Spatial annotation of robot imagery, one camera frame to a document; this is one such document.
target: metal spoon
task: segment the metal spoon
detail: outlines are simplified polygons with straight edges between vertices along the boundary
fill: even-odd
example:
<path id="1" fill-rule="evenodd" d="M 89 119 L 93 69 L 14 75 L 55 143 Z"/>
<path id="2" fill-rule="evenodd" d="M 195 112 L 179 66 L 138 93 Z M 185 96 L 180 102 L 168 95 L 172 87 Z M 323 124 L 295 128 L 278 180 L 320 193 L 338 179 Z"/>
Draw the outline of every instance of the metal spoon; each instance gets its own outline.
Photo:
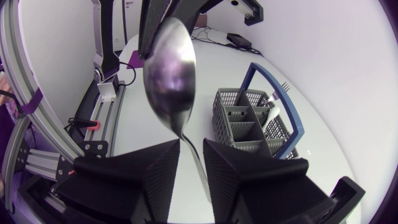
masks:
<path id="1" fill-rule="evenodd" d="M 184 24 L 170 17 L 157 31 L 151 52 L 144 62 L 144 86 L 150 106 L 160 121 L 185 141 L 210 202 L 205 170 L 192 142 L 183 134 L 195 99 L 196 58 Z"/>

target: basket handle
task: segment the basket handle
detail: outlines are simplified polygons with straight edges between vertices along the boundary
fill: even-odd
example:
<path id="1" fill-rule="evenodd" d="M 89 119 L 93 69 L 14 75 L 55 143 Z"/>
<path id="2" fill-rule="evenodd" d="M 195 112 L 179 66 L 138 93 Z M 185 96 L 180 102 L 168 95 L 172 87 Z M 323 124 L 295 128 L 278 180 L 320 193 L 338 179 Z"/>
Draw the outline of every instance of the basket handle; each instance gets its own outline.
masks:
<path id="1" fill-rule="evenodd" d="M 267 81 L 271 84 L 271 86 L 278 94 L 282 104 L 285 107 L 287 115 L 289 116 L 290 123 L 292 124 L 293 127 L 293 133 L 290 135 L 290 137 L 282 146 L 282 148 L 279 150 L 279 152 L 275 155 L 275 158 L 277 159 L 285 159 L 286 156 L 293 151 L 293 148 L 303 136 L 304 134 L 303 124 L 301 123 L 299 114 L 297 113 L 297 110 L 294 107 L 292 100 L 289 98 L 288 94 L 285 92 L 285 90 L 282 88 L 279 82 L 275 79 L 275 77 L 272 76 L 271 73 L 268 72 L 263 66 L 254 62 L 250 64 L 248 72 L 244 77 L 241 90 L 242 91 L 248 90 L 251 80 L 253 79 L 253 76 L 256 71 L 259 71 L 261 75 L 267 79 Z"/>

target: table surface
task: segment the table surface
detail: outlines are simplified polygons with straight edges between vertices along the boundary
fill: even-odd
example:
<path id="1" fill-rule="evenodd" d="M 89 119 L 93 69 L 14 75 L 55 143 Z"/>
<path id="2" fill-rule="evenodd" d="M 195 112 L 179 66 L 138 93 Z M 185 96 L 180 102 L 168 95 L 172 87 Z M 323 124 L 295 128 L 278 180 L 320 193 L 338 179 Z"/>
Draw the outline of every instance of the table surface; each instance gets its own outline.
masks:
<path id="1" fill-rule="evenodd" d="M 193 35 L 198 34 L 199 31 L 201 29 L 195 30 Z M 199 37 L 204 38 L 205 35 L 202 32 Z M 225 33 L 215 30 L 209 31 L 208 37 L 220 43 L 228 42 Z M 193 41 L 193 46 L 197 58 L 197 92 L 192 115 L 184 133 L 196 146 L 201 162 L 205 166 L 202 149 L 203 138 L 215 140 L 211 118 L 218 88 L 239 88 L 251 62 L 262 65 L 275 76 L 279 83 L 289 83 L 289 80 L 261 56 L 198 40 Z M 127 63 L 132 52 L 137 49 L 138 36 L 135 36 L 125 46 L 119 56 L 120 61 Z M 162 125 L 150 108 L 144 90 L 142 68 L 138 68 L 136 71 L 136 81 L 127 87 L 123 99 L 116 134 L 115 156 L 177 139 L 176 135 Z M 121 65 L 118 75 L 120 80 L 129 83 L 132 79 L 132 70 L 127 70 L 125 65 Z M 310 164 L 307 176 L 324 193 L 330 195 L 338 179 L 348 176 L 354 180 L 353 174 L 327 125 L 304 96 L 292 84 L 289 83 L 289 85 L 288 94 L 298 111 L 305 130 L 304 136 L 296 147 L 299 157 L 307 159 Z M 249 88 L 263 90 L 268 95 L 273 92 L 271 85 L 259 73 L 255 74 Z M 280 116 L 291 132 L 292 127 L 289 126 L 289 119 L 283 110 L 282 103 L 276 101 L 275 104 L 281 108 Z M 361 207 L 359 204 L 348 217 L 347 223 L 360 223 L 360 220 Z M 191 152 L 183 142 L 181 142 L 169 222 L 214 222 L 211 203 L 206 199 Z"/>

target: black bracket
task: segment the black bracket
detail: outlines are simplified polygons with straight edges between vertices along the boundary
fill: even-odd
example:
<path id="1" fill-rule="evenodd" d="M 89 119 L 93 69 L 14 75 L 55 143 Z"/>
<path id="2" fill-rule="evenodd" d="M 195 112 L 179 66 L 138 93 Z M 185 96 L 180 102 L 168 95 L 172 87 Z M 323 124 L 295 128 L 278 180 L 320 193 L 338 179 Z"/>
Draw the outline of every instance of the black bracket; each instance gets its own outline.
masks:
<path id="1" fill-rule="evenodd" d="M 87 119 L 74 117 L 74 118 L 69 118 L 68 126 L 65 127 L 65 130 L 67 130 L 67 128 L 70 127 L 70 129 L 68 131 L 68 133 L 70 133 L 70 131 L 72 131 L 73 129 L 76 129 L 78 131 L 78 133 L 80 134 L 80 136 L 84 139 L 85 135 L 80 130 L 80 128 L 95 127 L 95 126 L 97 126 L 97 124 L 98 124 L 97 121 L 90 121 Z"/>
<path id="2" fill-rule="evenodd" d="M 78 145 L 85 152 L 86 157 L 102 159 L 105 158 L 106 153 L 108 153 L 107 141 L 82 141 Z"/>
<path id="3" fill-rule="evenodd" d="M 69 175 L 73 174 L 73 166 L 63 156 L 60 156 L 58 160 L 57 173 L 55 178 L 58 182 L 62 182 L 68 178 Z"/>
<path id="4" fill-rule="evenodd" d="M 28 155 L 29 155 L 29 147 L 28 147 L 26 141 L 23 140 L 22 144 L 21 144 L 21 148 L 19 149 L 19 152 L 18 152 L 18 157 L 17 157 L 17 162 L 15 164 L 14 173 L 22 171 L 25 168 Z"/>

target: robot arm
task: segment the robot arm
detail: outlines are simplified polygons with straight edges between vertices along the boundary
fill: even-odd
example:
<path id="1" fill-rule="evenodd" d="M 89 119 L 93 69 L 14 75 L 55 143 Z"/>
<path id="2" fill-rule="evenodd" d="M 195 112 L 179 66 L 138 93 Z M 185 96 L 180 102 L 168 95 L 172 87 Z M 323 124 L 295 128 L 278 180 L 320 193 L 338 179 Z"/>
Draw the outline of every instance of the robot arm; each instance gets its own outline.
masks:
<path id="1" fill-rule="evenodd" d="M 105 82 L 119 71 L 119 58 L 113 52 L 113 0 L 92 0 L 94 14 L 94 79 Z"/>
<path id="2" fill-rule="evenodd" d="M 139 29 L 139 54 L 146 58 L 160 23 L 167 17 L 180 19 L 189 33 L 199 13 L 205 13 L 222 0 L 143 0 Z M 251 26 L 264 19 L 261 5 L 256 0 L 226 0 L 244 14 L 244 23 Z"/>

